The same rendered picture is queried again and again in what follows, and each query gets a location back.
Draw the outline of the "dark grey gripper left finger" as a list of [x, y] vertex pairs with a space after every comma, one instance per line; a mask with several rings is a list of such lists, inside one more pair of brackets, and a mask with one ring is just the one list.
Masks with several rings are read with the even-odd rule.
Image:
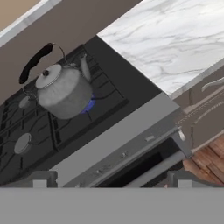
[[35, 171], [27, 178], [4, 185], [4, 187], [18, 188], [57, 188], [58, 173], [56, 171]]

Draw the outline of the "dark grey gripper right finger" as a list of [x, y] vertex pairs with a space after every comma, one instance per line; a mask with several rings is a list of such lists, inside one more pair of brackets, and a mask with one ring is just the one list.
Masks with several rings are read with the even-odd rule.
[[169, 187], [174, 188], [205, 188], [205, 187], [214, 187], [214, 188], [224, 188], [224, 185], [219, 185], [215, 183], [208, 182], [197, 178], [195, 175], [189, 171], [169, 171], [168, 172]]

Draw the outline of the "black gas hob stove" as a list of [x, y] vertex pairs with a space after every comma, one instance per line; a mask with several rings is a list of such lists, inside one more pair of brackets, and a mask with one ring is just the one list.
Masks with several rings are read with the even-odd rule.
[[[175, 123], [180, 106], [99, 37], [66, 55], [80, 66], [87, 55], [94, 105], [62, 120], [41, 107], [30, 82], [0, 106], [0, 186], [38, 171], [56, 171], [58, 187], [98, 187], [125, 166], [172, 138], [192, 153]], [[154, 140], [144, 139], [155, 136]], [[122, 158], [122, 152], [129, 155]], [[183, 159], [141, 187], [165, 182]], [[95, 171], [103, 169], [103, 174]]]

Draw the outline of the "black oven door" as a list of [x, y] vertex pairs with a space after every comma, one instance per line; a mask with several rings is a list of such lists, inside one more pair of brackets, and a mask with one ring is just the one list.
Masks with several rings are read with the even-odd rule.
[[98, 187], [124, 187], [179, 150], [178, 145], [170, 137], [131, 164], [125, 166], [109, 179], [100, 183]]

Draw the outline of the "brown cupboard door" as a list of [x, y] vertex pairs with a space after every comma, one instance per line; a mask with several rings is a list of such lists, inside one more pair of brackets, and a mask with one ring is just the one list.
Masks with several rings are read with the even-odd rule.
[[224, 105], [213, 110], [193, 126], [194, 121], [199, 116], [221, 101], [224, 101], [224, 93], [206, 98], [198, 105], [187, 110], [178, 120], [178, 125], [184, 132], [186, 141], [192, 150], [201, 147], [205, 142], [224, 130]]

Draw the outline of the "brown drawer front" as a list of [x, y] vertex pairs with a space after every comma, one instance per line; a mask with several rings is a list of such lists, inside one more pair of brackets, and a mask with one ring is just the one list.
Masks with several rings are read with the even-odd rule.
[[221, 88], [221, 85], [208, 87], [206, 90], [202, 91], [202, 87], [205, 86], [207, 83], [212, 81], [216, 81], [220, 78], [224, 77], [224, 66], [220, 69], [213, 72], [211, 75], [204, 78], [198, 84], [191, 87], [189, 90], [184, 92], [182, 95], [175, 99], [175, 102], [182, 108], [188, 108], [198, 102], [202, 101], [204, 98], [208, 97], [213, 92], [217, 91]]

